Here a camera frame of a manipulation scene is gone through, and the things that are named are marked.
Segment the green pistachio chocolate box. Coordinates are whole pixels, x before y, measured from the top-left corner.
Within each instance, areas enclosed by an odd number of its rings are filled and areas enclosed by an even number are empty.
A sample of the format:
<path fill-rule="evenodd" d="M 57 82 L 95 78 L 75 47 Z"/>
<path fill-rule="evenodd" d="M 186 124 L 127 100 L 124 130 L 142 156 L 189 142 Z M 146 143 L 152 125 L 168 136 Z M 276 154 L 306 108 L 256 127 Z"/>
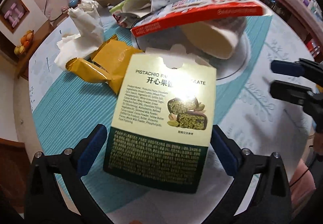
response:
<path fill-rule="evenodd" d="M 215 101 L 215 68 L 183 45 L 134 54 L 117 98 L 104 171 L 151 188 L 195 193 Z"/>

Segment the white paper bowl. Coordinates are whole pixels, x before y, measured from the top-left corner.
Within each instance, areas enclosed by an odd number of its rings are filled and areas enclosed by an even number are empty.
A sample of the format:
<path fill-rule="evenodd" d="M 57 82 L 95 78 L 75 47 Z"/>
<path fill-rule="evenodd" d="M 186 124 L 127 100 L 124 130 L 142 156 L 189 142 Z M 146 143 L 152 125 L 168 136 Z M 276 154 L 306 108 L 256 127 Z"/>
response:
<path fill-rule="evenodd" d="M 246 28 L 246 17 L 228 17 L 180 26 L 190 43 L 219 59 L 229 59 Z"/>

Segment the red white snack box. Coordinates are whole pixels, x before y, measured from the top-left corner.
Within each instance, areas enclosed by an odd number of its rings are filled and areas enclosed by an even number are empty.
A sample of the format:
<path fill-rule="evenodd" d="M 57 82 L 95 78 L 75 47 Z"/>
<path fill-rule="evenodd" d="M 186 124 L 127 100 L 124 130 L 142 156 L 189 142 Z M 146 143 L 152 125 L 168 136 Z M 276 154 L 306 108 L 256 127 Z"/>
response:
<path fill-rule="evenodd" d="M 134 37 L 175 26 L 228 17 L 264 15 L 256 0 L 180 0 L 141 18 L 131 28 Z"/>

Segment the yellow snack wrapper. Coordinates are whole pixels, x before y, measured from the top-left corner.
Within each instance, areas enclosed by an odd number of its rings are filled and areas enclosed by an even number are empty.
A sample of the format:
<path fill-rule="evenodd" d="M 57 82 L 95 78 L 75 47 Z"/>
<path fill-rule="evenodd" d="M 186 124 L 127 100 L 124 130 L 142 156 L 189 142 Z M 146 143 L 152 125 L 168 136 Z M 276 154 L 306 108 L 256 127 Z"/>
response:
<path fill-rule="evenodd" d="M 73 58 L 66 63 L 66 69 L 88 83 L 106 83 L 118 94 L 132 55 L 142 50 L 118 40 L 116 34 L 105 41 L 90 59 Z"/>

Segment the white plate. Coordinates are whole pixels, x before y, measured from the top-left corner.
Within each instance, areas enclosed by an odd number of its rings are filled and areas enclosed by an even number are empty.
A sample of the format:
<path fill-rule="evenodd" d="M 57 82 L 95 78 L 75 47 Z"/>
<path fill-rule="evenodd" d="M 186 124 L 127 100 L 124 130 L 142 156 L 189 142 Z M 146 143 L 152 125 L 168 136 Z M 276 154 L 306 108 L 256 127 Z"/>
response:
<path fill-rule="evenodd" d="M 246 68 L 251 58 L 251 46 L 244 30 L 235 52 L 229 59 L 215 58 L 199 50 L 189 42 L 180 26 L 168 28 L 141 37 L 131 37 L 132 44 L 141 50 L 147 48 L 171 50 L 175 45 L 182 45 L 187 54 L 196 55 L 205 65 L 217 69 L 217 80 L 226 83 L 235 79 Z"/>

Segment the wooden tv cabinet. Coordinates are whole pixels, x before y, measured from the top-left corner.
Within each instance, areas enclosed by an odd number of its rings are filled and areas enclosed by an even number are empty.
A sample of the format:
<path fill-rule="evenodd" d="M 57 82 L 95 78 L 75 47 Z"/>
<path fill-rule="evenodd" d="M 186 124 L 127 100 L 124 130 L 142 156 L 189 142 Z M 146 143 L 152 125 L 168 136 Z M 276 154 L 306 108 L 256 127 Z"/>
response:
<path fill-rule="evenodd" d="M 22 56 L 17 56 L 16 54 L 14 54 L 14 44 L 1 33 L 1 51 L 16 66 L 14 75 L 16 79 L 23 77 L 24 79 L 28 80 L 29 60 L 53 30 L 54 27 L 50 23 L 50 20 L 47 20 L 34 34 L 31 48 L 28 49 L 27 52 Z"/>

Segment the fruit bowl with oranges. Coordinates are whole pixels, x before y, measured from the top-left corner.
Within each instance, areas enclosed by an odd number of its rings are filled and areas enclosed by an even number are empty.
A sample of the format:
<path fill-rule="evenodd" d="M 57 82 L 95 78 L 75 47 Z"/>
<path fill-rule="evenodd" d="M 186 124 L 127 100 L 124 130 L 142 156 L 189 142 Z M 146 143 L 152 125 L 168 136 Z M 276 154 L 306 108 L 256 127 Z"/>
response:
<path fill-rule="evenodd" d="M 16 46 L 14 53 L 17 56 L 21 56 L 27 53 L 31 48 L 34 38 L 34 31 L 28 30 L 25 35 L 20 39 L 20 45 Z"/>

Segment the white crumpled tissue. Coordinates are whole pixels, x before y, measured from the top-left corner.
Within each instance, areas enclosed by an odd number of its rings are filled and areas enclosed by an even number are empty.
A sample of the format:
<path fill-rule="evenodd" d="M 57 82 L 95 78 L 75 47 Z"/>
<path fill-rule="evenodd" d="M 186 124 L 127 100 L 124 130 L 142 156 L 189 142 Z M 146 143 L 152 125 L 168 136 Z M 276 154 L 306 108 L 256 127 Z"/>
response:
<path fill-rule="evenodd" d="M 89 58 L 104 43 L 104 28 L 98 13 L 98 2 L 94 0 L 81 0 L 75 8 L 68 9 L 78 33 L 63 37 L 56 44 L 60 50 L 55 58 L 55 64 L 62 70 L 73 58 Z"/>

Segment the pink dumbbells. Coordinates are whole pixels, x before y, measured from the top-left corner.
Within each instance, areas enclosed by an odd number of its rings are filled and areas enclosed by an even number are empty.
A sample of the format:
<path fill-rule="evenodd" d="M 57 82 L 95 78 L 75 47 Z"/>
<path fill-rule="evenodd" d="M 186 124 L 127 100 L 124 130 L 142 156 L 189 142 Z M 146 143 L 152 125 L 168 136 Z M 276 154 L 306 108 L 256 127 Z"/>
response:
<path fill-rule="evenodd" d="M 12 28 L 15 28 L 24 14 L 24 9 L 18 7 L 17 3 L 13 3 L 10 9 L 4 14 L 4 18 L 9 21 Z"/>

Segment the green white snack packet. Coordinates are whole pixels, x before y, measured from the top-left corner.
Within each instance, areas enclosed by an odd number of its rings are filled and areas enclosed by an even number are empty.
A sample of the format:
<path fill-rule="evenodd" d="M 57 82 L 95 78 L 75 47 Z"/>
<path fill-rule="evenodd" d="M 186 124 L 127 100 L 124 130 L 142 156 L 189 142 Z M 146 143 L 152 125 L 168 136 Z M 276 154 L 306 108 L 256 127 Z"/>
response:
<path fill-rule="evenodd" d="M 142 17 L 166 6 L 164 0 L 123 0 L 109 10 L 117 24 L 126 29 Z"/>

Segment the blue round figurine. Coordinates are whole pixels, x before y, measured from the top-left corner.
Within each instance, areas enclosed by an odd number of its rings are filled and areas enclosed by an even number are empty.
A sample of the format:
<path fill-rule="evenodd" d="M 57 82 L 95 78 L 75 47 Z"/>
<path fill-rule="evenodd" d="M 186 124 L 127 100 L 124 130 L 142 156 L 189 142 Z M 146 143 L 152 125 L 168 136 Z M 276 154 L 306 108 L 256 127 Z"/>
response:
<path fill-rule="evenodd" d="M 68 0 L 69 8 L 76 7 L 78 5 L 78 2 L 79 2 L 79 0 Z"/>

